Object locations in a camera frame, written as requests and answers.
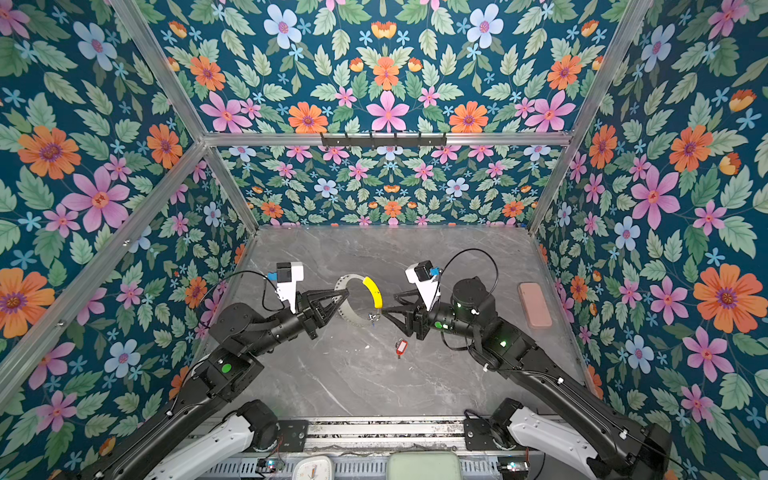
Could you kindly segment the red key tag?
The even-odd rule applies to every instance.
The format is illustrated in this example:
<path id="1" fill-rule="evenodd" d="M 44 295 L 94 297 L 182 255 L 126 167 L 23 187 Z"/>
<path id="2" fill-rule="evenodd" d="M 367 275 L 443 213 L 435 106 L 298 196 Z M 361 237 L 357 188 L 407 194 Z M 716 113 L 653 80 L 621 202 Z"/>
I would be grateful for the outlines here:
<path id="1" fill-rule="evenodd" d="M 399 340 L 395 347 L 397 358 L 400 359 L 407 351 L 408 342 L 406 340 Z"/>

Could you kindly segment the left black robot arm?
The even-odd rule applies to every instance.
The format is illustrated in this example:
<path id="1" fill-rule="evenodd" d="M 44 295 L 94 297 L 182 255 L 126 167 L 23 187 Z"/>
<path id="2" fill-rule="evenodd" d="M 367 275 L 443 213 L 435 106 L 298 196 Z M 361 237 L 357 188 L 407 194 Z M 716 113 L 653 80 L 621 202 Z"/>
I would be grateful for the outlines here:
<path id="1" fill-rule="evenodd" d="M 260 357 L 305 333 L 315 339 L 347 300 L 349 291 L 310 290 L 296 309 L 269 317 L 239 302 L 223 309 L 210 331 L 218 346 L 182 381 L 177 395 L 114 449 L 67 479 L 155 479 L 161 462 L 204 421 L 239 397 L 264 370 Z"/>

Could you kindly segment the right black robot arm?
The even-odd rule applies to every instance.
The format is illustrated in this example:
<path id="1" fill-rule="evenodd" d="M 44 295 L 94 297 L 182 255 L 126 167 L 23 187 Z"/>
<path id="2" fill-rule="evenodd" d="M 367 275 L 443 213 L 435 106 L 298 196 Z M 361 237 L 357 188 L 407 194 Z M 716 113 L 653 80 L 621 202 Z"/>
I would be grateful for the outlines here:
<path id="1" fill-rule="evenodd" d="M 479 278 L 460 280 L 446 302 L 437 280 L 420 282 L 395 299 L 397 306 L 381 314 L 405 336 L 423 340 L 435 330 L 465 338 L 465 351 L 480 366 L 525 388 L 559 417 L 552 421 L 512 402 L 491 422 L 500 442 L 538 450 L 589 479 L 661 479 L 667 473 L 669 432 L 620 413 L 567 374 L 497 313 L 494 296 Z"/>

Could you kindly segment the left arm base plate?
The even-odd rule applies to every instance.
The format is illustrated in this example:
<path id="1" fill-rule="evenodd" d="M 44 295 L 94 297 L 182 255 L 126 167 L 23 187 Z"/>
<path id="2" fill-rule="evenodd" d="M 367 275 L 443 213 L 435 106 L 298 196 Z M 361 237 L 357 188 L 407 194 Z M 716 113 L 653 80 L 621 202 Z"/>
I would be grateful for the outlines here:
<path id="1" fill-rule="evenodd" d="M 310 422 L 307 420 L 280 419 L 274 427 L 274 435 L 267 452 L 300 453 L 304 451 L 309 436 Z"/>

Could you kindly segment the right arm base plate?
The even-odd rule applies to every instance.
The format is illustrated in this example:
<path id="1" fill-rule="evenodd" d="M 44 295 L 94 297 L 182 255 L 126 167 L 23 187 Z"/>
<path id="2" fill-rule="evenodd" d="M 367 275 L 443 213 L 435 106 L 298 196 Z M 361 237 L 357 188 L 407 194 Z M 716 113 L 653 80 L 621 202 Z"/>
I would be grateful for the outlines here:
<path id="1" fill-rule="evenodd" d="M 506 437 L 494 433 L 488 422 L 476 417 L 463 419 L 464 445 L 471 452 L 522 452 L 530 449 L 517 443 L 508 434 Z"/>

